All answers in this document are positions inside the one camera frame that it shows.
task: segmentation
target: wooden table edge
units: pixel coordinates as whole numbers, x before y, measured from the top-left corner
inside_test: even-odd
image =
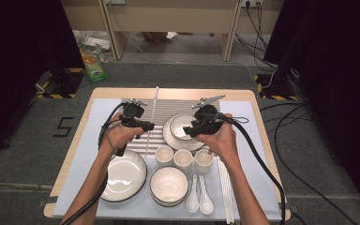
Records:
[[[57,176],[57,179],[52,188],[50,197],[59,196],[65,181],[67,179],[69,167],[71,165],[72,159],[75,155],[76,149],[78,148],[79,139],[83,135],[83,130],[86,125],[87,119],[89,117],[90,109],[92,107],[93,100],[95,98],[150,98],[153,99],[156,93],[156,88],[109,88],[109,87],[98,87],[96,88],[91,97],[88,100],[87,106],[82,115],[80,124],[75,132],[74,138],[71,142],[71,145],[68,149],[66,158],[63,162],[63,166],[60,169],[60,172]],[[267,158],[268,168],[271,173],[276,177],[279,183],[282,185],[278,167],[274,160],[274,154],[271,149],[270,143],[268,141],[268,136],[265,131],[263,124],[262,115],[260,114],[259,106],[255,94],[251,90],[237,90],[237,89],[182,89],[182,88],[159,88],[158,98],[157,99],[179,99],[182,100],[196,100],[199,98],[210,98],[215,97],[221,94],[225,94],[225,100],[245,100],[250,101],[252,104],[252,109],[256,118],[256,123],[258,125],[259,133],[262,138],[262,145],[264,153]],[[278,202],[280,203],[280,195],[277,187],[275,192],[277,195]],[[55,208],[56,202],[46,203],[43,213],[47,218],[60,218],[53,215],[53,210]],[[286,210],[286,220],[291,217],[290,209]]]

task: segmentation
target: small white cup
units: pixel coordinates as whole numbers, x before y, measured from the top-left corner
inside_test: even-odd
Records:
[[[155,158],[159,168],[173,165],[173,149],[168,145],[162,145],[157,148]]]
[[[195,168],[198,174],[207,174],[212,169],[213,154],[209,150],[201,149],[195,154]]]
[[[192,170],[192,154],[187,149],[180,149],[174,153],[174,167],[189,175]]]

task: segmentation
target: white ceramic spoon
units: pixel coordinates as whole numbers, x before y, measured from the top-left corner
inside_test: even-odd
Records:
[[[200,203],[197,196],[197,179],[198,175],[193,174],[191,192],[189,192],[188,198],[186,200],[186,209],[190,213],[195,213],[200,208]]]
[[[201,198],[200,198],[200,209],[203,214],[211,214],[215,209],[212,201],[206,192],[206,186],[204,184],[204,177],[200,175],[200,183],[201,183]]]

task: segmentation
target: wall outlet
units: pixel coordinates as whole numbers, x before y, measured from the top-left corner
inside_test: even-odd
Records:
[[[243,0],[242,1],[243,8],[247,7],[247,1],[250,2],[250,5],[249,5],[250,8],[256,8],[259,4],[260,4],[260,7],[263,5],[263,0]]]

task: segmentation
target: hand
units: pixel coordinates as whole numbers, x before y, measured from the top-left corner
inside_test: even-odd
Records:
[[[118,112],[110,121],[119,120],[121,115]],[[112,154],[116,154],[119,148],[123,148],[128,142],[131,142],[136,135],[143,135],[144,131],[141,127],[125,127],[118,125],[107,130],[101,143],[101,148],[112,149]]]
[[[239,161],[235,138],[233,125],[224,121],[217,133],[213,135],[200,134],[196,137],[196,140],[209,145],[210,152],[215,153],[224,163],[227,163],[234,160]]]

